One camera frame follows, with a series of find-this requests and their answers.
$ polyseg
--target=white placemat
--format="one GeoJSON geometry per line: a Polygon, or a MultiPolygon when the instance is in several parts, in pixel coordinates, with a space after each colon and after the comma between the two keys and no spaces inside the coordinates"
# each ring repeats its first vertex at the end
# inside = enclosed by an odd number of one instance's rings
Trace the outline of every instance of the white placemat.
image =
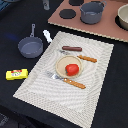
{"type": "Polygon", "coordinates": [[[83,128],[90,128],[112,49],[112,44],[58,32],[14,97],[83,128]],[[86,85],[86,89],[53,80],[44,73],[45,70],[56,73],[55,63],[64,56],[57,49],[66,45],[82,47],[82,52],[70,51],[74,56],[81,54],[98,60],[97,63],[82,60],[83,72],[78,78],[73,79],[86,85]]]}

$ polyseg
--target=yellow object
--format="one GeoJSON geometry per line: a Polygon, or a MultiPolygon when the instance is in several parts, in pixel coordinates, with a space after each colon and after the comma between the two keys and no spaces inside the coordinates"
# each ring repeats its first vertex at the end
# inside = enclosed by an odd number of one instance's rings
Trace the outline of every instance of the yellow object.
{"type": "Polygon", "coordinates": [[[6,79],[7,80],[14,80],[14,79],[23,79],[28,77],[27,69],[21,70],[13,70],[6,72],[6,79]]]}

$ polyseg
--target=tomato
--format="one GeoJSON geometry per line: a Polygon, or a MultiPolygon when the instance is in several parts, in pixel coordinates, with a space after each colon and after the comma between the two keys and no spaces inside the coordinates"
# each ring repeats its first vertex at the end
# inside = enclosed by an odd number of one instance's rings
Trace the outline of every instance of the tomato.
{"type": "Polygon", "coordinates": [[[65,67],[68,76],[76,75],[79,72],[79,67],[77,64],[69,64],[65,67]]]}

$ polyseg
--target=pot handle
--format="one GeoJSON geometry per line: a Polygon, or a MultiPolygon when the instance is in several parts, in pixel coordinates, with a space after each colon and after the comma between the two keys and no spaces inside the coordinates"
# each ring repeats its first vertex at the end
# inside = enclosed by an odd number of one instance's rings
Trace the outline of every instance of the pot handle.
{"type": "Polygon", "coordinates": [[[101,1],[101,3],[104,4],[104,8],[105,8],[105,6],[107,5],[107,2],[105,0],[103,0],[103,1],[101,1]]]}
{"type": "Polygon", "coordinates": [[[34,37],[34,29],[35,29],[35,24],[32,24],[32,33],[31,33],[30,37],[34,37]]]}
{"type": "Polygon", "coordinates": [[[84,12],[84,11],[83,11],[83,9],[82,9],[81,7],[79,7],[79,8],[80,8],[80,10],[81,10],[81,11],[84,13],[84,15],[85,15],[85,14],[86,14],[86,12],[84,12]]]}

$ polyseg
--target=black tablecloth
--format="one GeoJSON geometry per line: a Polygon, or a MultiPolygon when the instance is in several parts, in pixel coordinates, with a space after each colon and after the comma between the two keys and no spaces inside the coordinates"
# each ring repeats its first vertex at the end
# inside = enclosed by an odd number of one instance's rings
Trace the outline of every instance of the black tablecloth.
{"type": "Polygon", "coordinates": [[[42,39],[44,51],[49,45],[43,35],[44,29],[51,33],[52,39],[58,31],[63,31],[114,44],[91,128],[127,128],[128,44],[48,24],[48,18],[62,1],[50,0],[50,10],[46,11],[42,0],[22,0],[0,19],[0,105],[55,128],[80,128],[59,116],[14,98],[13,94],[23,79],[5,79],[6,71],[28,69],[30,72],[41,57],[26,59],[18,51],[19,41],[30,36],[31,25],[34,23],[35,36],[42,39]]]}

